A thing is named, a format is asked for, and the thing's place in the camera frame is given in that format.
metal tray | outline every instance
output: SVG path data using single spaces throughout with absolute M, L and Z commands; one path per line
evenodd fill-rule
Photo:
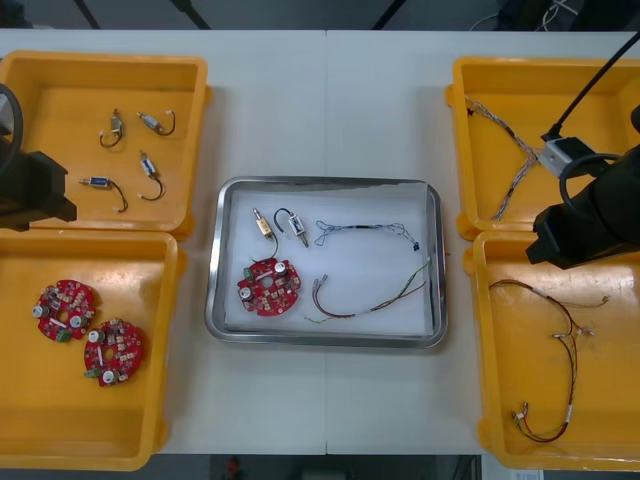
M 427 334 L 423 335 L 389 335 L 380 333 L 345 333 L 330 331 L 292 331 L 273 327 L 237 328 L 230 326 L 225 303 L 228 289 L 235 289 L 235 283 L 229 281 L 232 211 L 234 194 L 256 192 L 260 194 L 300 194 L 317 192 L 358 192 L 372 187 L 407 186 L 424 190 L 426 205 L 421 207 L 426 212 L 423 235 L 420 244 L 423 255 L 428 256 L 429 264 L 425 268 L 424 289 L 425 322 L 428 323 Z M 303 291 L 301 295 L 310 294 Z M 395 347 L 395 348 L 428 348 L 436 345 L 447 330 L 447 311 L 445 301 L 445 266 L 444 241 L 442 236 L 442 219 L 440 198 L 437 192 L 424 182 L 418 180 L 372 179 L 372 178 L 332 178 L 332 177 L 236 177 L 229 180 L 220 190 L 214 240 L 211 250 L 209 268 L 209 286 L 205 307 L 205 324 L 211 334 L 220 340 L 246 343 L 281 343 L 318 346 L 353 346 L 353 347 Z

round circuit board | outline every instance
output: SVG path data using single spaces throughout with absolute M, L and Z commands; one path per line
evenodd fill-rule
M 40 294 L 33 307 L 38 329 L 56 342 L 82 338 L 96 313 L 95 294 L 91 287 L 75 280 L 60 280 Z
M 114 318 L 89 332 L 84 347 L 85 376 L 97 378 L 101 387 L 126 382 L 140 366 L 142 355 L 140 330 Z
M 244 280 L 238 282 L 242 305 L 263 317 L 274 317 L 289 310 L 298 299 L 301 286 L 296 269 L 288 260 L 261 260 L 244 269 Z

wire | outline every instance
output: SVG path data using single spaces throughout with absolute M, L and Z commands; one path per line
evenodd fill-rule
M 141 198 L 142 200 L 148 200 L 149 202 L 155 202 L 156 200 L 159 200 L 160 198 L 162 198 L 162 196 L 164 195 L 164 185 L 162 184 L 162 182 L 160 181 L 157 175 L 150 175 L 149 178 L 158 183 L 158 185 L 160 186 L 160 192 L 155 197 L 147 197 L 146 195 L 139 193 L 138 198 Z
M 567 180 L 574 172 L 574 170 L 578 167 L 581 167 L 585 163 L 593 162 L 594 160 L 617 160 L 620 158 L 620 155 L 616 155 L 613 153 L 592 153 L 589 155 L 585 155 L 584 157 L 578 158 L 574 160 L 569 165 L 564 167 L 562 172 L 560 173 L 560 177 L 558 177 L 558 183 L 560 186 L 560 196 L 562 197 L 562 201 L 565 203 L 570 210 L 581 217 L 584 220 L 593 221 L 594 217 L 592 213 L 586 213 L 583 210 L 580 210 L 576 204 L 571 199 L 569 195 L 569 191 L 567 190 Z
M 280 230 L 280 233 L 282 233 L 285 237 L 287 236 L 287 234 L 285 233 L 285 231 L 282 229 L 282 227 L 280 226 L 280 224 L 278 223 L 278 219 L 276 218 L 278 216 L 278 212 L 287 212 L 289 214 L 290 217 L 293 217 L 293 213 L 291 213 L 290 210 L 287 210 L 286 208 L 279 208 L 278 210 L 276 210 L 276 213 L 273 214 L 273 223 L 276 224 L 276 228 L 278 230 Z
M 586 327 L 582 327 L 580 325 L 578 325 L 574 320 L 573 317 L 571 316 L 571 313 L 569 312 L 569 310 L 567 310 L 567 308 L 563 305 L 562 302 L 556 300 L 555 298 L 553 298 L 552 296 L 548 295 L 547 293 L 532 287 L 531 285 L 528 285 L 524 282 L 520 282 L 519 280 L 513 280 L 513 279 L 505 279 L 505 280 L 499 280 L 495 283 L 493 283 L 489 288 L 493 289 L 499 286 L 503 286 L 503 285 L 516 285 L 522 288 L 525 288 L 527 290 L 529 290 L 530 292 L 534 293 L 535 295 L 544 298 L 545 300 L 547 300 L 549 303 L 551 303 L 554 307 L 556 307 L 558 310 L 561 311 L 561 313 L 563 314 L 563 316 L 568 320 L 569 322 L 569 330 L 566 333 L 556 333 L 552 335 L 552 338 L 555 338 L 556 340 L 558 340 L 563 348 L 565 349 L 565 351 L 567 352 L 567 356 L 569 357 L 569 364 L 571 365 L 571 377 L 570 377 L 570 385 L 569 385 L 569 397 L 567 399 L 567 409 L 566 409 L 566 415 L 565 415 L 565 420 L 564 422 L 559 426 L 556 427 L 548 432 L 545 433 L 533 433 L 533 431 L 531 430 L 531 428 L 529 427 L 529 423 L 527 422 L 527 415 L 529 413 L 529 404 L 528 402 L 524 402 L 523 403 L 523 407 L 522 407 L 522 412 L 521 413 L 516 413 L 515 411 L 511 412 L 511 416 L 513 418 L 514 424 L 516 426 L 516 428 L 520 431 L 520 433 L 522 433 L 524 436 L 526 436 L 527 438 L 529 438 L 530 440 L 534 441 L 534 442 L 538 442 L 538 443 L 550 443 L 553 442 L 555 440 L 557 440 L 558 438 L 560 438 L 562 435 L 564 435 L 564 433 L 566 432 L 568 426 L 569 426 L 569 422 L 571 421 L 571 415 L 573 412 L 573 401 L 575 398 L 575 390 L 576 390 L 576 383 L 577 383 L 577 379 L 578 379 L 578 348 L 576 345 L 576 339 L 575 337 L 577 335 L 582 335 L 583 333 L 589 334 L 589 335 L 595 335 L 591 330 L 589 330 Z M 571 342 L 571 345 L 567 345 L 565 339 L 569 339 Z
M 476 28 L 478 28 L 481 24 L 483 24 L 484 22 L 491 20 L 492 18 L 496 18 L 498 16 L 497 13 L 492 13 L 491 15 L 487 15 L 486 17 L 482 17 L 480 20 L 478 20 L 476 23 L 474 23 L 473 25 L 471 25 L 471 28 L 469 29 L 470 32 L 473 32 Z
M 80 10 L 80 13 L 82 13 L 82 16 L 87 23 L 89 23 L 91 28 L 94 30 L 100 30 L 100 25 L 98 25 L 96 18 L 91 13 L 91 10 L 89 10 L 89 7 L 84 3 L 84 0 L 73 0 L 73 3 L 76 4 L 76 7 L 78 7 L 78 10 Z
M 18 97 L 13 91 L 5 84 L 0 83 L 0 94 L 7 97 L 7 101 L 11 106 L 11 114 L 13 115 L 13 139 L 11 140 L 11 146 L 9 151 L 2 162 L 4 165 L 9 165 L 14 159 L 18 158 L 20 149 L 22 148 L 22 137 L 24 133 L 24 119 L 22 117 L 22 108 Z
M 520 167 L 520 169 L 516 173 L 516 176 L 511 181 L 509 190 L 507 190 L 507 194 L 502 200 L 502 203 L 500 204 L 500 208 L 498 208 L 498 211 L 496 212 L 496 214 L 493 217 L 491 217 L 491 220 L 493 221 L 500 221 L 502 220 L 502 216 L 504 215 L 504 212 L 507 210 L 507 206 L 511 201 L 511 197 L 515 192 L 516 187 L 524 179 L 527 173 L 529 173 L 529 170 L 531 170 L 538 163 L 538 154 L 535 152 L 535 150 L 532 147 L 530 147 L 524 140 L 522 140 L 522 138 L 516 135 L 516 133 L 511 129 L 511 127 L 509 127 L 509 125 L 507 125 L 507 123 L 504 120 L 502 120 L 500 117 L 494 114 L 482 103 L 475 102 L 471 100 L 469 97 L 466 97 L 466 101 L 469 104 L 469 107 L 467 108 L 467 112 L 469 113 L 469 115 L 473 115 L 474 113 L 477 113 L 478 115 L 488 118 L 493 123 L 500 125 L 507 132 L 507 134 L 509 134 L 509 136 L 513 139 L 513 141 L 516 142 L 516 144 L 520 147 L 520 149 L 524 151 L 526 155 L 526 160 L 524 162 L 524 165 Z
M 410 294 L 412 294 L 413 292 L 421 289 L 422 287 L 424 287 L 427 282 L 424 281 L 422 282 L 418 287 L 414 288 L 413 290 L 407 292 L 407 290 L 409 289 L 409 286 L 411 285 L 411 283 L 413 282 L 413 280 L 416 278 L 416 276 L 418 275 L 418 273 L 420 273 L 422 270 L 424 270 L 427 265 L 429 265 L 430 260 L 427 260 L 427 262 L 422 265 L 420 268 L 418 268 L 415 272 L 413 272 L 413 274 L 409 277 L 409 279 L 407 280 L 407 282 L 405 283 L 404 287 L 402 287 L 402 289 L 400 290 L 400 293 L 398 293 L 395 297 L 386 300 L 374 307 L 371 307 L 367 310 L 363 310 L 361 312 L 356 312 L 356 313 L 347 313 L 347 314 L 337 314 L 337 313 L 331 313 L 329 311 L 327 311 L 324 307 L 322 307 L 320 305 L 320 300 L 318 299 L 318 292 L 320 291 L 320 287 L 322 287 L 322 285 L 324 285 L 324 282 L 327 281 L 327 279 L 329 278 L 328 275 L 323 275 L 322 279 L 318 280 L 315 279 L 313 281 L 313 288 L 311 290 L 311 297 L 313 299 L 313 303 L 316 306 L 316 308 L 318 310 L 320 310 L 320 312 L 322 312 L 324 315 L 327 316 L 327 318 L 324 318 L 322 320 L 313 320 L 312 318 L 309 317 L 305 317 L 307 320 L 310 320 L 314 323 L 324 323 L 325 321 L 329 320 L 330 318 L 353 318 L 353 317 L 357 317 L 359 315 L 364 315 L 366 313 L 371 313 L 371 312 L 376 312 L 378 310 L 382 310 L 383 308 L 388 307 L 389 305 L 395 303 L 396 301 L 400 300 L 401 298 L 404 298 Z
M 104 138 L 104 132 L 100 132 L 100 146 L 104 147 L 104 148 L 113 148 L 115 147 L 118 143 L 120 143 L 120 140 L 122 140 L 122 135 L 120 135 L 119 133 L 115 134 L 116 137 L 116 141 L 113 143 L 104 143 L 102 141 L 102 139 Z
M 111 185 L 113 185 L 115 187 L 116 190 L 118 190 L 118 193 L 120 194 L 120 197 L 122 198 L 122 208 L 115 208 L 115 211 L 118 213 L 122 213 L 122 212 L 126 212 L 127 209 L 129 208 L 129 202 L 127 202 L 127 199 L 124 197 L 124 193 L 122 193 L 122 190 L 120 189 L 120 187 L 118 186 L 118 184 L 116 182 L 114 182 L 113 180 L 109 180 L 109 183 Z
M 190 0 L 170 0 L 174 7 L 184 13 L 200 30 L 211 30 L 211 27 L 204 18 L 200 16 L 198 11 L 193 8 Z
M 167 110 L 167 115 L 171 115 L 173 117 L 173 124 L 171 125 L 171 130 L 169 130 L 168 132 L 165 132 L 165 131 L 159 132 L 159 131 L 156 130 L 156 133 L 158 135 L 163 136 L 163 137 L 168 137 L 176 129 L 176 113 L 173 110 Z
M 371 30 L 382 30 L 407 0 L 393 0 Z
M 598 72 L 593 76 L 593 78 L 589 80 L 589 83 L 585 85 L 585 87 L 582 89 L 582 91 L 580 91 L 580 93 L 576 96 L 573 102 L 571 102 L 571 105 L 567 107 L 567 109 L 560 116 L 558 121 L 553 124 L 553 126 L 549 129 L 549 132 L 547 133 L 547 135 L 549 136 L 560 135 L 562 124 L 565 122 L 565 120 L 571 114 L 571 112 L 573 112 L 573 110 L 578 106 L 578 104 L 585 97 L 585 95 L 589 93 L 589 90 L 591 90 L 591 88 L 598 82 L 598 80 L 600 80 L 604 76 L 604 74 L 609 71 L 609 69 L 613 66 L 613 64 L 616 63 L 620 59 L 620 57 L 622 57 L 625 53 L 627 53 L 627 51 L 638 40 L 640 40 L 640 32 L 636 32 L 629 40 L 627 40 L 627 42 L 622 47 L 620 47 L 620 49 L 616 53 L 613 54 L 613 56 L 609 60 L 607 60 L 607 63 L 605 63 L 600 68 L 600 70 L 598 70 Z
M 316 221 L 316 226 L 322 230 L 322 234 L 316 238 L 313 242 L 317 246 L 324 245 L 326 238 L 332 233 L 339 232 L 341 230 L 384 230 L 400 237 L 406 238 L 413 244 L 414 252 L 420 250 L 420 244 L 411 236 L 405 226 L 401 223 L 391 223 L 389 225 L 329 225 L 322 220 Z

yellow tray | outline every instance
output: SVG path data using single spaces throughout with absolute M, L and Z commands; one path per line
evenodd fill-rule
M 0 467 L 135 470 L 160 448 L 167 336 L 184 267 L 166 233 L 0 232 Z M 86 338 L 55 343 L 38 331 L 31 309 L 65 278 L 98 292 L 94 325 L 121 317 L 143 330 L 145 358 L 127 383 L 101 388 L 83 376 Z
M 468 240 L 480 231 L 531 231 L 536 215 L 560 203 L 558 180 L 538 165 L 516 189 L 501 221 L 491 218 L 525 160 L 511 137 L 491 120 L 469 116 L 465 97 L 483 103 L 533 148 L 605 60 L 460 58 L 446 100 L 453 110 L 462 213 Z M 640 141 L 629 115 L 640 103 L 640 61 L 621 60 L 571 114 L 562 130 L 599 152 L 623 154 Z M 590 177 L 572 180 L 570 193 Z
M 119 229 L 172 232 L 184 238 L 193 229 L 190 214 L 193 181 L 204 109 L 211 92 L 207 64 L 195 57 L 102 55 L 16 51 L 0 63 L 0 82 L 16 94 L 23 109 L 23 149 L 40 150 L 65 167 L 67 196 L 78 220 L 44 220 L 36 228 Z M 113 109 L 124 121 L 124 136 L 113 149 L 102 148 L 99 133 L 109 132 Z M 173 135 L 161 137 L 136 116 L 153 115 L 165 126 L 176 114 Z M 148 202 L 158 185 L 140 165 L 140 150 L 155 164 L 166 186 L 163 198 Z M 121 201 L 78 180 L 107 176 L 124 191 L 129 209 L 113 211 Z
M 481 444 L 506 466 L 535 469 L 640 470 L 640 255 L 600 260 L 572 270 L 530 265 L 525 249 L 535 235 L 484 232 L 467 250 L 482 365 Z M 566 328 L 548 302 L 515 286 L 516 279 L 560 301 L 594 304 L 569 308 L 596 336 L 578 337 L 579 371 L 573 415 L 566 433 L 538 444 L 516 430 L 511 411 L 529 402 L 534 431 L 561 424 L 566 414 L 569 362 L 550 338 Z

white table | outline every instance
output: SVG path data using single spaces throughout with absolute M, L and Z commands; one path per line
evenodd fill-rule
M 166 453 L 475 454 L 481 415 L 451 115 L 463 55 L 608 57 L 628 34 L 0 31 L 14 49 L 200 55 L 207 112 L 169 350 Z M 636 47 L 631 56 L 640 56 Z M 449 332 L 430 351 L 227 345 L 203 320 L 214 203 L 235 175 L 416 178 L 440 193 Z

